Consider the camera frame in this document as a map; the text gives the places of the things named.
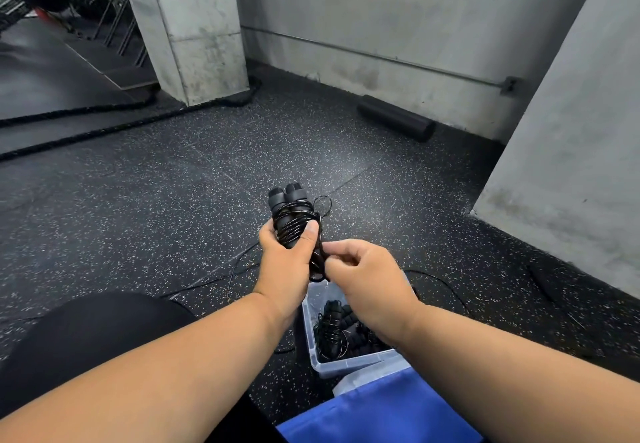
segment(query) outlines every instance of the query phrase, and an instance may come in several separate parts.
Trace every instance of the black foam roller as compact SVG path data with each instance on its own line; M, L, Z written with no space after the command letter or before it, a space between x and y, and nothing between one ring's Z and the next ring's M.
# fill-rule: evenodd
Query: black foam roller
M368 95L360 99L358 112L418 141L428 140L436 126L433 120Z

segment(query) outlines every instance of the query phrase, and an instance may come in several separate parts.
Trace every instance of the blue fabric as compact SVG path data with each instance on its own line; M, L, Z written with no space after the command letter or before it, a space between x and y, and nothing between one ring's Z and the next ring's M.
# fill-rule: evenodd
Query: blue fabric
M289 443L479 443L482 437L411 368L278 426Z

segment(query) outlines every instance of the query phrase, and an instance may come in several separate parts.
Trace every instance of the forearm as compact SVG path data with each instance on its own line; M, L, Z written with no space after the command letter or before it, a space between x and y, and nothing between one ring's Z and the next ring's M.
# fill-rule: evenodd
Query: forearm
M0 440L200 443L283 331L270 302L252 293L36 399L0 421Z
M421 306L399 350L495 443L640 441L640 384L483 325Z

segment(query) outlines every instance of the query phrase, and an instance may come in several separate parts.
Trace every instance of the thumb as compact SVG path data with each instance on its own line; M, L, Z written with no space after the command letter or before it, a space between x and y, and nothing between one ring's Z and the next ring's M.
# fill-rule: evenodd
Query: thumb
M296 253L296 256L304 258L307 262L309 261L311 253L313 253L318 240L318 229L319 226L317 221L307 222L305 231L302 233L300 239L292 249L292 251Z
M327 278L340 286L343 292L345 292L346 285L353 277L354 269L356 269L355 266L349 266L338 256L329 256L329 258L324 261L324 271Z

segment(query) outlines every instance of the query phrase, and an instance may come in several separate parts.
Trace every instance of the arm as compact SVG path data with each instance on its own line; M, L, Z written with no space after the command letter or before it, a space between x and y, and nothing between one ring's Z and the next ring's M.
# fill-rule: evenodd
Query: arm
M358 318L491 441L640 441L640 384L420 303L384 248L350 239L324 250Z
M316 239L317 223L309 222L286 250L269 222L260 231L264 254L252 294L34 400L0 421L0 440L203 442L292 321Z

